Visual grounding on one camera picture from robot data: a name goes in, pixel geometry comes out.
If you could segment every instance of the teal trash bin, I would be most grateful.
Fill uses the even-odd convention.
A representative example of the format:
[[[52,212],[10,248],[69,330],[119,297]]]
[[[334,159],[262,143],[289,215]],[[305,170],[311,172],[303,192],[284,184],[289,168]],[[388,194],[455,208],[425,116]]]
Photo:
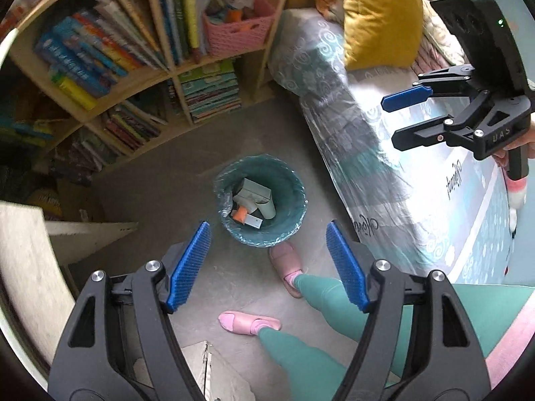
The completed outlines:
[[[232,195],[243,178],[271,189],[277,214],[260,229],[234,221]],[[304,186],[288,164],[271,155],[247,156],[227,166],[214,181],[217,208],[223,226],[238,241],[253,247],[272,247],[290,238],[301,227],[307,212]]]

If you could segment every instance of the yellow pillow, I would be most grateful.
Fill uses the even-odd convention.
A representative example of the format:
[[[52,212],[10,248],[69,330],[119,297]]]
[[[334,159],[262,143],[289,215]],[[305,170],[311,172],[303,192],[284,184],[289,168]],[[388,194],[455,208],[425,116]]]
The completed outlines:
[[[410,66],[422,39],[422,0],[344,0],[346,69]]]

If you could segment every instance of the bookshelf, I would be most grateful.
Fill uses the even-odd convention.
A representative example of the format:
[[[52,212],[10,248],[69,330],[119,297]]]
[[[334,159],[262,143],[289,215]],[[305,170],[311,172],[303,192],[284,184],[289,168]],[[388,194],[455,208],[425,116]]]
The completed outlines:
[[[271,91],[267,86],[262,85],[264,68],[275,36],[275,31],[279,22],[280,14],[286,0],[269,0],[276,8],[275,19],[272,24],[264,44],[258,47],[244,49],[237,53],[225,56],[206,55],[199,63],[188,60],[177,66],[173,62],[169,39],[165,32],[162,8],[159,0],[148,0],[157,39],[162,49],[162,54],[167,64],[167,69],[156,70],[148,66],[135,69],[114,85],[109,94],[97,100],[96,106],[90,111],[85,110],[79,104],[63,94],[61,90],[49,79],[49,65],[41,60],[33,51],[34,46],[42,33],[42,25],[46,21],[47,14],[54,10],[54,6],[61,0],[42,0],[18,25],[18,37],[10,49],[10,58],[19,69],[46,95],[54,100],[58,105],[67,111],[71,118],[61,122],[54,128],[54,139],[49,140],[46,146],[41,149],[36,161],[43,159],[51,150],[81,127],[87,127],[94,134],[98,135],[105,143],[115,148],[123,154],[116,163],[107,166],[100,173],[108,172],[120,167],[125,162],[131,161],[140,155],[150,151],[185,132],[193,130],[205,122],[218,117],[224,112],[217,113],[198,122],[193,122],[189,112],[186,99],[181,88],[179,76],[187,71],[199,68],[206,64],[215,63],[229,57],[242,57],[240,65],[239,88],[240,98],[243,106],[248,106],[271,96]],[[183,114],[179,116],[168,116],[169,124],[160,125],[158,128],[161,134],[133,151],[103,128],[100,115],[123,100],[142,92],[161,82],[172,80],[178,95],[178,100],[183,109]]]

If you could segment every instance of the metal screw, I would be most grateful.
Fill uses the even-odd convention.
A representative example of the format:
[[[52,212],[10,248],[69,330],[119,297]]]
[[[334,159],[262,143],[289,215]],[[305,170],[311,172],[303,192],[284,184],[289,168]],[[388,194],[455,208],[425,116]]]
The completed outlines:
[[[97,270],[91,275],[91,280],[93,282],[100,282],[104,278],[104,272],[102,270]]]
[[[435,270],[431,273],[431,277],[437,282],[442,282],[446,278],[446,275],[440,270]]]
[[[375,266],[379,271],[387,272],[390,270],[390,262],[388,262],[386,259],[379,259],[375,262]]]
[[[155,272],[157,269],[159,269],[162,266],[160,261],[149,261],[145,264],[145,270],[148,272]]]

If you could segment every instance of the mattress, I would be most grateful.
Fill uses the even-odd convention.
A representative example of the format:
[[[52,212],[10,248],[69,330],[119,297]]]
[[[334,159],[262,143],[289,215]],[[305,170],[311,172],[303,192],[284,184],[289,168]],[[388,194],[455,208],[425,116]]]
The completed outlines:
[[[386,113],[381,98],[417,79],[381,66],[347,73],[341,26],[314,9],[283,12],[269,59],[276,82],[301,108],[355,231],[376,258],[450,281],[501,283],[512,249],[502,171],[491,159],[444,143],[400,152],[392,133],[466,98],[430,99]]]

